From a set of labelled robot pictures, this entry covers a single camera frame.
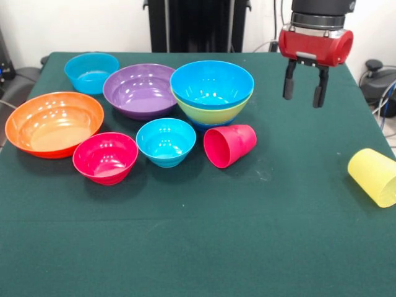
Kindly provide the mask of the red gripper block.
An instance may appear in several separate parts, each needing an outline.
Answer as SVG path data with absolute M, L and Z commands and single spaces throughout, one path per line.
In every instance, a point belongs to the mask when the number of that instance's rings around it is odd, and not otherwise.
M 353 32 L 340 29 L 335 31 L 307 29 L 285 25 L 279 35 L 281 54 L 289 58 L 283 84 L 283 98 L 293 98 L 293 74 L 297 59 L 309 59 L 316 63 L 319 70 L 319 85 L 314 92 L 312 106 L 321 108 L 324 104 L 329 67 L 343 64 L 353 44 Z

